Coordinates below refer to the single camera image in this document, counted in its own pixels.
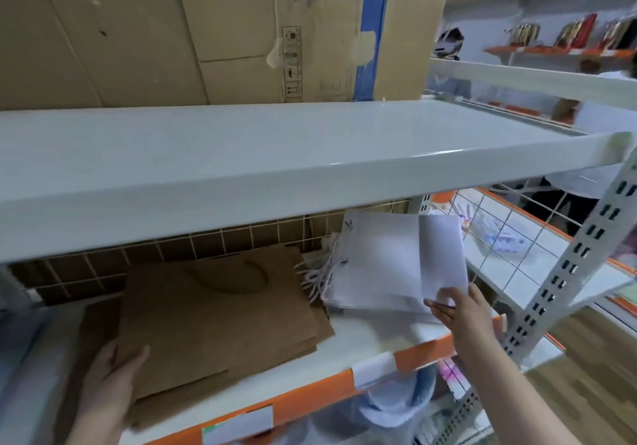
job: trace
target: white wall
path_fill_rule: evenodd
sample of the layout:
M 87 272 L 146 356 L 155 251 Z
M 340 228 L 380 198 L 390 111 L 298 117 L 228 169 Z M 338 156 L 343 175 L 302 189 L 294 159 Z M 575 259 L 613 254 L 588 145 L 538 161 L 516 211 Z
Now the white wall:
M 498 64 L 497 56 L 484 52 L 484 48 L 502 46 L 508 43 L 507 29 L 522 23 L 534 22 L 541 25 L 538 40 L 552 46 L 562 27 L 589 13 L 597 13 L 598 18 L 588 46 L 596 46 L 608 22 L 627 15 L 637 0 L 530 0 L 522 8 L 517 0 L 479 0 L 473 4 L 448 6 L 445 8 L 446 27 L 458 26 L 465 36 L 460 51 L 463 61 Z M 547 58 L 535 55 L 515 55 L 517 66 L 576 71 L 577 57 Z M 605 60 L 601 71 L 616 71 L 625 67 L 626 62 Z M 543 94 L 532 94 L 517 90 L 498 89 L 478 81 L 472 83 L 472 98 L 483 101 L 499 101 L 521 107 L 535 109 L 550 114 L 558 98 Z

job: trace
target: stack of white paper bags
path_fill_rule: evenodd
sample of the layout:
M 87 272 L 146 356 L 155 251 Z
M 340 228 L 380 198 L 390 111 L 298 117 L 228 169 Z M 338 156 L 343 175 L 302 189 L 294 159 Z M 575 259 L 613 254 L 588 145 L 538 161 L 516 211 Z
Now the stack of white paper bags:
M 430 314 L 425 298 L 468 286 L 457 216 L 347 211 L 328 267 L 321 296 L 342 309 Z

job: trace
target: person's arm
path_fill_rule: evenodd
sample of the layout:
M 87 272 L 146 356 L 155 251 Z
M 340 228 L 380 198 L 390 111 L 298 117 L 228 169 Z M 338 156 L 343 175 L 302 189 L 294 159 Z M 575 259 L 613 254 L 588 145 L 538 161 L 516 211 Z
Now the person's arm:
M 467 378 L 503 445 L 581 445 L 538 395 L 502 349 L 493 331 L 490 308 L 471 283 L 469 295 L 443 288 L 455 308 L 426 300 L 431 312 L 449 328 Z
M 135 356 L 113 368 L 117 343 L 104 346 L 84 378 L 80 405 L 66 445 L 117 445 L 123 419 L 131 404 L 137 372 L 148 359 L 145 346 Z

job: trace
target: right hand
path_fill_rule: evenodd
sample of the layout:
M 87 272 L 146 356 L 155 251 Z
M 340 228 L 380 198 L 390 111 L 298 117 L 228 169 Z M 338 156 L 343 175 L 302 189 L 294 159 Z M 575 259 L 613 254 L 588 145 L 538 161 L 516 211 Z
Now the right hand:
M 476 358 L 481 352 L 491 350 L 493 345 L 499 348 L 489 303 L 475 284 L 469 284 L 468 295 L 459 288 L 442 288 L 438 298 L 452 299 L 455 307 L 429 299 L 425 300 L 425 305 L 451 331 L 460 359 Z

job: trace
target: large brown cardboard box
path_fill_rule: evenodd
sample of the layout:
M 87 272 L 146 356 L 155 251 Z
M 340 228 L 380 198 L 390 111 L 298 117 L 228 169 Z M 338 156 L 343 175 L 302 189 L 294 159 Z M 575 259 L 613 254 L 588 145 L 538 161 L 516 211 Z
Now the large brown cardboard box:
M 210 103 L 418 99 L 445 0 L 181 0 Z

